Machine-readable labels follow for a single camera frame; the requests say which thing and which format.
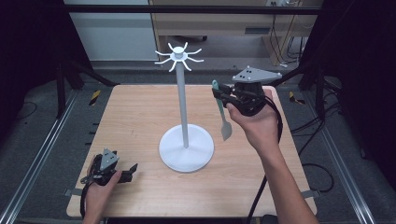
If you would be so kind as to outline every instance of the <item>wooden table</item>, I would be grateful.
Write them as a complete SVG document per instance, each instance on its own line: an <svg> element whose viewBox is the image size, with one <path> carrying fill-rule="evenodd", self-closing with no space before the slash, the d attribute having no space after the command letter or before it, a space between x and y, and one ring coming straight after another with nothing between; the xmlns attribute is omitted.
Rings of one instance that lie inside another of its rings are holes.
<svg viewBox="0 0 396 224"><path fill-rule="evenodd" d="M276 91L274 101L283 116L280 148L301 191L309 190ZM262 182L264 171L243 130L230 118L233 135L223 141L221 117L211 86L186 85L188 122L206 129L215 152L203 169L181 174L162 161L158 145L163 134L181 123L176 85L119 85L110 95L79 180L95 154L105 147L117 150L118 169L138 163L134 179L118 184L105 217L246 217ZM306 199L314 213L314 200ZM254 217L276 213L268 185ZM72 196L67 214L79 217L79 197Z"/></svg>

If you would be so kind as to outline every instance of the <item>white stand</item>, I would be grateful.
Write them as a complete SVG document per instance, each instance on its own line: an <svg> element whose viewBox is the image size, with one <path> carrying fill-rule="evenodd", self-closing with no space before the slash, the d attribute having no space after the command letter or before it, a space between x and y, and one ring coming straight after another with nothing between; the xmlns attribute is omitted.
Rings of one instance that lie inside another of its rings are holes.
<svg viewBox="0 0 396 224"><path fill-rule="evenodd" d="M177 89L178 100L180 106L181 125L177 125L168 130L161 139L159 150L163 162L171 169L181 173L191 173L202 169L213 156L214 143L210 134L203 128L188 124L187 122L187 108L186 108L186 92L184 81L184 66L190 71L191 69L186 65L185 60L189 59L194 62L202 62L194 60L189 57L189 54L196 54L200 49L193 53L186 53L184 48L169 48L173 51L171 54L163 54L156 51L160 55L169 55L170 58L157 64L162 64L174 61L169 72L176 68L177 71Z"/></svg>

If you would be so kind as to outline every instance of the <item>hand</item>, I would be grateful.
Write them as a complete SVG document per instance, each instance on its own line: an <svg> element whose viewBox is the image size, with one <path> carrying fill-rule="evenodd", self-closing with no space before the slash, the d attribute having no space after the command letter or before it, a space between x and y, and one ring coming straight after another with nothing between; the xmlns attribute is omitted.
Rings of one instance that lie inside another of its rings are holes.
<svg viewBox="0 0 396 224"><path fill-rule="evenodd" d="M105 186L92 183L88 188L87 197L85 198L86 212L83 224L97 224L102 218L107 201L120 180L122 171L117 171Z"/></svg>
<svg viewBox="0 0 396 224"><path fill-rule="evenodd" d="M270 99L273 99L270 90L264 90ZM267 151L278 148L277 142L277 117L276 112L269 105L266 105L258 114L252 117L243 116L232 104L227 104L230 117L238 123L245 131L249 143L258 150Z"/></svg>

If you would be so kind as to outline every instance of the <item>metal frame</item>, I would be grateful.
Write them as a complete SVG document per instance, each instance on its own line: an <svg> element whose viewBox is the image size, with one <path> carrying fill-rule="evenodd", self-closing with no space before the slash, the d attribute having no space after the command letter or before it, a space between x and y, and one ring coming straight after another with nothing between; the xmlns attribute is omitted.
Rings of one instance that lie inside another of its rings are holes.
<svg viewBox="0 0 396 224"><path fill-rule="evenodd" d="M328 9L321 7L228 7L228 6L108 6L108 5L41 5L42 10L61 10L67 12L88 12L88 13L190 13L190 14L267 14L267 15L330 15L333 13L343 12L344 15L347 9ZM321 42L318 51L323 49L326 44L326 40L330 37L332 32L329 32L326 38ZM302 63L300 66L286 74L282 79L277 80L270 85L277 86L281 82L298 75L300 72L306 70L315 63ZM62 71L58 71L58 78L62 78ZM50 150L53 146L54 141L62 129L67 116L71 110L71 107L76 99L75 94L71 100L70 105L66 108L62 116L55 122L49 137L43 144L42 148L38 152L35 161L31 165L25 178L22 180L17 192L14 194L11 202L7 205L7 208L0 216L0 223L13 223L17 217L21 207L30 192L36 178L43 166L46 158L50 154ZM375 223L373 216L361 196L359 188L356 186L353 177L350 175L345 163L343 162L338 150L332 142L330 134L326 131L323 134L324 141L331 145L330 154L332 161L336 167L337 172L340 175L341 181L346 189L346 193L352 202L355 212L361 223Z"/></svg>

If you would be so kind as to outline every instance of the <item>human arm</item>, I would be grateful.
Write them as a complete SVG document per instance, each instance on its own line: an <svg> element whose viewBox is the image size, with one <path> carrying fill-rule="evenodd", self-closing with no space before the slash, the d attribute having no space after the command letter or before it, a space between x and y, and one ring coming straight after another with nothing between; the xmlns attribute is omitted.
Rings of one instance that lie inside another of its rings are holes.
<svg viewBox="0 0 396 224"><path fill-rule="evenodd" d="M105 186L92 183L88 188L85 198L86 212L82 221L83 224L97 224L100 222L105 211L107 201L113 189L120 180L122 171L117 171Z"/></svg>
<svg viewBox="0 0 396 224"><path fill-rule="evenodd" d="M265 90L272 99L272 93ZM245 117L232 104L227 104L230 117L244 130L256 149L270 185L279 223L318 223L291 175L277 142L276 112L266 105L252 117Z"/></svg>

